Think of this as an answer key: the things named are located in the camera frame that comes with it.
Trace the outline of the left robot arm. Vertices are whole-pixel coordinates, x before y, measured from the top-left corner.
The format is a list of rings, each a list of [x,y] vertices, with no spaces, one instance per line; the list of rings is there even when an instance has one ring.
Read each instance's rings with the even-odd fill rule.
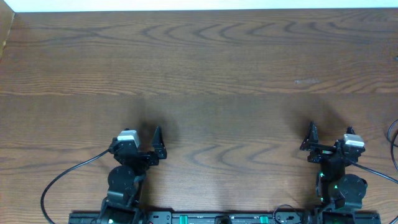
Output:
[[[113,138],[108,151],[120,163],[108,175],[108,191],[92,223],[145,223],[139,207],[142,185],[151,166],[167,158],[161,127],[156,127],[152,151],[141,151],[136,130],[125,129]]]

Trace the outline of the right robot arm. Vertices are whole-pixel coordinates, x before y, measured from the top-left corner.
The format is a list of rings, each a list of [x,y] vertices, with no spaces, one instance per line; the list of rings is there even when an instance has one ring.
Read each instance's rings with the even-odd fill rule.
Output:
[[[350,126],[342,139],[334,145],[319,143],[318,129],[312,121],[303,140],[301,151],[308,151],[307,161],[320,165],[315,191],[321,205],[307,212],[304,223],[354,223],[355,212],[362,208],[368,183],[354,174],[347,174],[346,168],[365,151],[364,140]]]

